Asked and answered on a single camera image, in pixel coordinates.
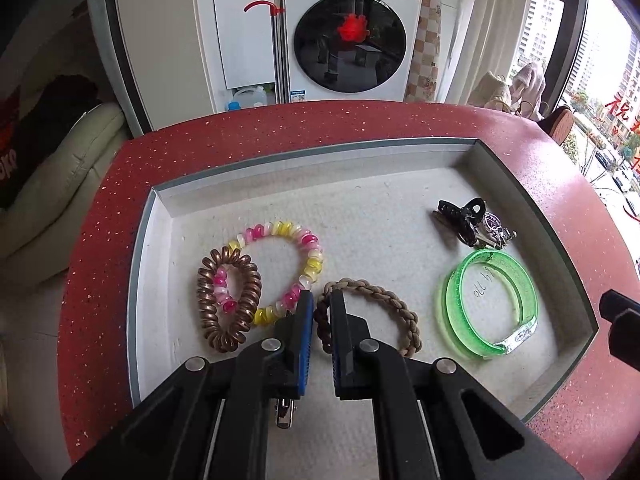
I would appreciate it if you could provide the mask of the silver rhinestone hair clip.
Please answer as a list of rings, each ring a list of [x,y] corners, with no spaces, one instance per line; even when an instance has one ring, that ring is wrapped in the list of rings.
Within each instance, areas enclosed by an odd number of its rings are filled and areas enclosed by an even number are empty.
[[[293,425],[295,401],[292,399],[278,399],[276,402],[276,426],[279,429],[290,429]]]

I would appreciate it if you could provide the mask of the green translucent bangle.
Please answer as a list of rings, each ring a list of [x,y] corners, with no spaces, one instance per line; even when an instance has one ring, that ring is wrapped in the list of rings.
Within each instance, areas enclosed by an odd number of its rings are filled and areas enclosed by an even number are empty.
[[[442,282],[438,322],[466,358],[506,356],[536,332],[538,295],[515,258],[493,249],[471,252]]]

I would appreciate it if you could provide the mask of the silver charm brooch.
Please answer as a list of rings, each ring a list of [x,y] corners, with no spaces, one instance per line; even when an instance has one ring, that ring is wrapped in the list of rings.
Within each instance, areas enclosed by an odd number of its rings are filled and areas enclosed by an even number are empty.
[[[476,237],[485,246],[501,250],[512,242],[518,233],[502,224],[500,218],[490,211],[485,211],[480,222],[475,226]]]

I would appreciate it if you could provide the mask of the black claw hair clip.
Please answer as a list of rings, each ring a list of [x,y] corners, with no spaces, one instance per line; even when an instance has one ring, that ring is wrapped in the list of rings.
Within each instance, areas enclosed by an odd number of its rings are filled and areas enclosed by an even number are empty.
[[[476,228],[482,222],[486,212],[486,203],[481,197],[472,198],[462,207],[448,200],[440,200],[436,212],[437,217],[450,226],[463,244],[469,247],[477,244]]]

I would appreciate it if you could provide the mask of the grey jewelry tray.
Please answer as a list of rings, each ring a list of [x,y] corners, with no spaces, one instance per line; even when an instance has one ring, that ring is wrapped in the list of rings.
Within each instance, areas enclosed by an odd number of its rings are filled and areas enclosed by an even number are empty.
[[[444,331],[439,293],[468,254],[436,220],[441,200],[481,197],[516,237],[506,252],[532,279],[536,332],[513,352],[466,356]],[[514,173],[479,140],[401,139],[310,148],[204,170],[152,186],[129,279],[131,400],[142,401],[190,356],[217,359],[198,322],[196,272],[249,226],[288,221],[318,237],[320,281],[363,278],[416,312],[420,359],[460,359],[502,403],[532,417],[566,381],[598,324],[574,264]]]

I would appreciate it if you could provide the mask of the orange wooden chair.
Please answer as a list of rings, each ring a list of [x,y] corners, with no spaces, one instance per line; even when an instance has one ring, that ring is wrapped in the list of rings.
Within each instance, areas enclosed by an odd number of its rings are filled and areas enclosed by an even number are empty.
[[[556,108],[548,117],[537,122],[539,128],[548,134],[558,145],[562,145],[572,131],[575,118],[572,110],[562,105]]]

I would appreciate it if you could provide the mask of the pink white cloth pile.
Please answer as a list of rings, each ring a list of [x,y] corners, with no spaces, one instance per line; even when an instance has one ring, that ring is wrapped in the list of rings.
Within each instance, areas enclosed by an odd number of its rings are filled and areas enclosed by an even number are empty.
[[[545,88],[544,71],[536,63],[528,63],[511,81],[506,81],[491,72],[484,73],[466,104],[539,122],[542,119],[539,109]]]

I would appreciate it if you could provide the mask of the cream leather sofa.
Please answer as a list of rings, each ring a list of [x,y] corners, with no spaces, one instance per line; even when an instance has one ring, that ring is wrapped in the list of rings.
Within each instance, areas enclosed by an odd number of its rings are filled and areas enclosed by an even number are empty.
[[[99,87],[99,104],[82,114],[58,148],[27,180],[12,206],[1,209],[1,258],[64,257],[117,151],[130,138],[100,59],[88,18],[41,46],[18,80],[20,119],[60,75],[82,75]]]

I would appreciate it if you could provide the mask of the checkered folded board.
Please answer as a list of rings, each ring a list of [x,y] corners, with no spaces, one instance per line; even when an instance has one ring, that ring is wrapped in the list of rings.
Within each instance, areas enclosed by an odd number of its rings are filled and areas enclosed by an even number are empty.
[[[442,3],[422,0],[405,94],[408,103],[435,101],[441,28]]]

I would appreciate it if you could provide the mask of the white detergent jug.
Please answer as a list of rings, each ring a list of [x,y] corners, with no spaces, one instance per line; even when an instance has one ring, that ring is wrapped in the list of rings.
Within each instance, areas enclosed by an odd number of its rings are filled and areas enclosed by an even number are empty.
[[[268,105],[268,96],[263,86],[242,88],[232,93],[227,110],[252,110]]]

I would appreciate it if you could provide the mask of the black clothing on sofa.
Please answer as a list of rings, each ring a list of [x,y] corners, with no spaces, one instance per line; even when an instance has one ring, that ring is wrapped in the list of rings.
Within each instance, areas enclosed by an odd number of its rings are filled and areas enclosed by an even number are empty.
[[[36,105],[1,142],[1,209],[7,210],[38,166],[61,144],[82,114],[99,104],[98,85],[82,75],[49,82]]]

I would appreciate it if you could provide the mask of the red printed blanket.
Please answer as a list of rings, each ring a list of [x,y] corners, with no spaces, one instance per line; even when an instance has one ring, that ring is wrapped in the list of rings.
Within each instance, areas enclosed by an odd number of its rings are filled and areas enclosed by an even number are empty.
[[[15,178],[14,172],[18,169],[20,156],[17,149],[16,128],[20,123],[21,87],[17,86],[14,91],[1,101],[1,124],[0,124],[0,148],[1,166],[0,182],[2,188],[12,183]]]

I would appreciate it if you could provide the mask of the lower white washing machine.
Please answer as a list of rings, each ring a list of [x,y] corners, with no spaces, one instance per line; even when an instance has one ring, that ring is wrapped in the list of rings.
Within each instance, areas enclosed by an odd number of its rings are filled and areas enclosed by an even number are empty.
[[[421,3],[285,0],[290,101],[402,101]]]

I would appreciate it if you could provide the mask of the red handled mop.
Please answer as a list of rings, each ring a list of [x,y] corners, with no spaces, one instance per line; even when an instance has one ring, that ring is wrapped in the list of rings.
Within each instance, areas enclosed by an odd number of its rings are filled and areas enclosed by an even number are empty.
[[[244,6],[248,12],[255,6],[268,6],[271,18],[271,36],[274,64],[274,96],[277,104],[288,104],[291,97],[288,70],[288,40],[286,40],[285,0],[254,0]]]

